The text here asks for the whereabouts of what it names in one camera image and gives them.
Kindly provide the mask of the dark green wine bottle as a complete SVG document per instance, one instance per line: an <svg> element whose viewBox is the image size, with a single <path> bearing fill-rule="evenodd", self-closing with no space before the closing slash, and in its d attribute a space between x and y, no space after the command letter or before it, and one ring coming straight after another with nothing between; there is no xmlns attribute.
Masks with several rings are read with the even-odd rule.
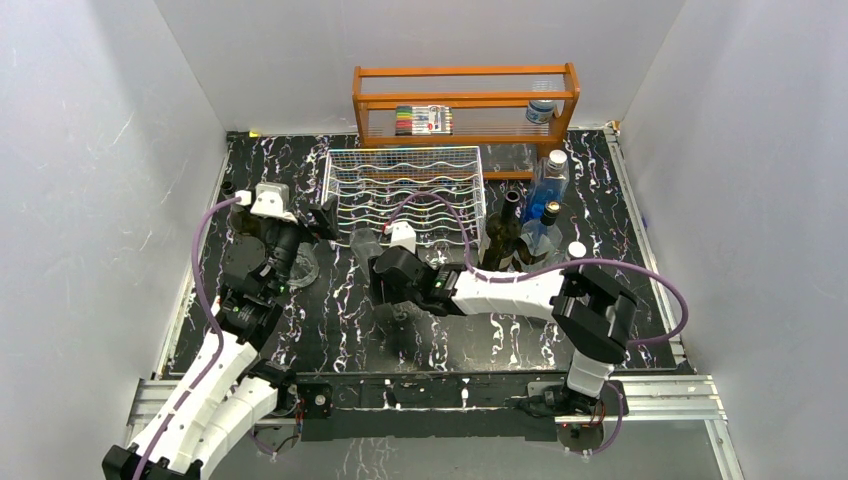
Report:
<svg viewBox="0 0 848 480"><path fill-rule="evenodd" d="M517 190L505 193L499 210L490 215L485 223L478 255L478 267L486 271L507 271L515 251L521 225L517 208L521 195Z"/></svg>

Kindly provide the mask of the tall clear glass bottle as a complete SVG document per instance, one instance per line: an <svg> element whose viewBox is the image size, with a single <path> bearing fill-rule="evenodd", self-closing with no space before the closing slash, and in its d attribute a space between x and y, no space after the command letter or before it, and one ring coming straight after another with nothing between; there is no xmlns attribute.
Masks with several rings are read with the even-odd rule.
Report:
<svg viewBox="0 0 848 480"><path fill-rule="evenodd" d="M383 247L378 242L375 232L370 228L358 228L350 234L350 249L356 260L357 267L362 272L367 284L370 283L372 258L383 253Z"/></svg>

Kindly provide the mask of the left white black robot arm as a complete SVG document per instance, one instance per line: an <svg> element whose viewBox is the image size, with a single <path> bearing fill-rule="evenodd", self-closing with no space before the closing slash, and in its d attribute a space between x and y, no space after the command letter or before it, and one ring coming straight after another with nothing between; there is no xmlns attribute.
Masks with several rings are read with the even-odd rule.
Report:
<svg viewBox="0 0 848 480"><path fill-rule="evenodd" d="M191 269L209 330L154 418L128 446L114 445L106 453L105 478L207 479L259 420L294 411L294 374L262 364L260 352L282 315L299 246L337 239L337 204L332 198L311 205L313 218L307 220L279 200L241 190L204 213L192 239ZM214 310L200 272L201 240L211 217L231 206L257 220L260 234L234 242L232 277Z"/></svg>

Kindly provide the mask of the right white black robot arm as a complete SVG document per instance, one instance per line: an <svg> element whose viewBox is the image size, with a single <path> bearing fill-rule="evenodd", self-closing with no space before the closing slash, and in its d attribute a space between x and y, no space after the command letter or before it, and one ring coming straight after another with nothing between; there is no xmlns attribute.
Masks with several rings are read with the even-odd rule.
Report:
<svg viewBox="0 0 848 480"><path fill-rule="evenodd" d="M434 316L516 315L553 323L574 348L563 386L531 393L520 408L534 416L592 414L615 366L625 360L637 298L593 265L518 273L432 267L404 247L369 257L376 304L410 302Z"/></svg>

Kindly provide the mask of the square bottle brown label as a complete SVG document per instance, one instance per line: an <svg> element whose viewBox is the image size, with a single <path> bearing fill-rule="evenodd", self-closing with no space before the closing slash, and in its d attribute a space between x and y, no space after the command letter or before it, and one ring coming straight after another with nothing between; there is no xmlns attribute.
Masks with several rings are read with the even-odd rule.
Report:
<svg viewBox="0 0 848 480"><path fill-rule="evenodd" d="M561 205L550 202L542 216L526 222L515 243L512 267L518 272L535 272L562 261L563 234L556 225Z"/></svg>

